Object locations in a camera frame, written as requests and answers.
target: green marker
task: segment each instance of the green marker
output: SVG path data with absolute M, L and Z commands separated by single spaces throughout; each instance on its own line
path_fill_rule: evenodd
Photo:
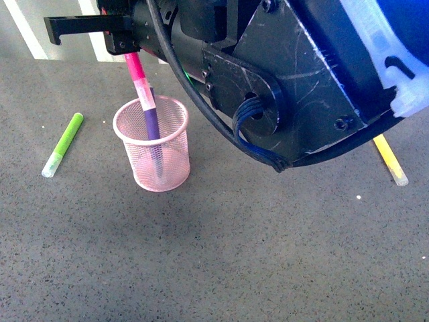
M 56 169 L 61 163 L 64 155 L 67 152 L 68 147 L 73 141 L 80 124 L 83 122 L 83 115 L 76 113 L 73 115 L 72 120 L 68 124 L 66 131 L 62 134 L 60 141 L 58 141 L 55 150 L 52 152 L 49 160 L 46 162 L 45 167 L 42 170 L 42 176 L 46 178 L 52 178 L 55 174 Z

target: black metal bracket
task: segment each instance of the black metal bracket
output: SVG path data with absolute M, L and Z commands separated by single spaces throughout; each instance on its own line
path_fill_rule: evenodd
M 49 40 L 55 45 L 61 44 L 61 35 L 131 31 L 131 18 L 123 15 L 45 17 L 44 20 Z
M 264 103 L 264 112 L 249 118 L 242 126 L 253 135 L 270 136 L 285 117 L 284 98 L 277 81 L 266 72 L 224 52 L 207 46 L 203 49 L 206 89 L 212 105 L 229 117 L 244 102 L 258 96 Z

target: blue cable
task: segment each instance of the blue cable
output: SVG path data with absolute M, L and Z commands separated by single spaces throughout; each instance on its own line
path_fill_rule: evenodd
M 240 129 L 243 122 L 248 117 L 251 117 L 258 113 L 263 113 L 263 110 L 263 103 L 259 97 L 252 97 L 244 101 L 234 113 L 234 136 L 237 143 L 242 146 L 241 150 L 244 151 L 244 153 L 259 162 L 272 166 L 276 172 L 281 173 L 285 169 L 290 168 L 292 166 L 288 162 L 288 160 L 273 151 L 269 151 L 259 146 L 255 146 L 254 144 L 245 141 L 240 136 Z

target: pink mesh pencil cup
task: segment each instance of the pink mesh pencil cup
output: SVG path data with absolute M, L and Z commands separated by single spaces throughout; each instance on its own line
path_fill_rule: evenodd
M 185 106 L 171 97 L 155 96 L 155 103 L 160 139 L 149 140 L 139 99 L 116 112 L 113 129 L 123 141 L 136 183 L 149 191 L 164 192 L 180 186 L 189 176 L 189 118 Z

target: bolt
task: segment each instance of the bolt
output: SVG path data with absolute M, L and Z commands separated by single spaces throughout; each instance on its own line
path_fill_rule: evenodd
M 276 0 L 263 0 L 262 1 L 262 9 L 264 12 L 269 13 L 273 12 L 277 7 Z
M 334 122 L 334 127 L 338 131 L 345 131 L 350 128 L 350 124 L 353 122 L 353 119 L 350 119 L 348 117 L 343 117 L 340 119 L 337 119 Z

